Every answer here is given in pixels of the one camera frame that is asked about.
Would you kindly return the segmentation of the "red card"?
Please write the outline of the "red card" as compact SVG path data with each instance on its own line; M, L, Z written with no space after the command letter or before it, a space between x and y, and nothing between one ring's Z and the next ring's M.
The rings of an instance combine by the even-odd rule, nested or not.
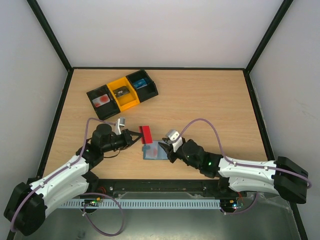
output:
M142 144L152 144L153 139L152 139L150 126L142 125L142 126L139 126L138 128L139 128L139 132L142 134L142 137L141 137Z

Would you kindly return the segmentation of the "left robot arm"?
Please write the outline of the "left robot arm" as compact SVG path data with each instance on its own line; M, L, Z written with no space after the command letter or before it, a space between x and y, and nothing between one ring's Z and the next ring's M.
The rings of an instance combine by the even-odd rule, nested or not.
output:
M16 185L4 217L11 232L33 234L45 219L68 200L93 190L98 177L91 172L106 152L123 151L135 144L142 134L128 129L113 132L107 123L99 124L83 146L61 167L36 181Z

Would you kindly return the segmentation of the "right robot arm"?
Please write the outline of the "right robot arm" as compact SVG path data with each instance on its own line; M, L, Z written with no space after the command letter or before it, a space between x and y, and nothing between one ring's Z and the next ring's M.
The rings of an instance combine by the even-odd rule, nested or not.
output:
M265 192L296 204L307 202L308 172L287 157L260 162L228 158L205 151L192 139L178 143L165 139L158 145L171 163L181 160L208 178L220 178L218 191L224 196Z

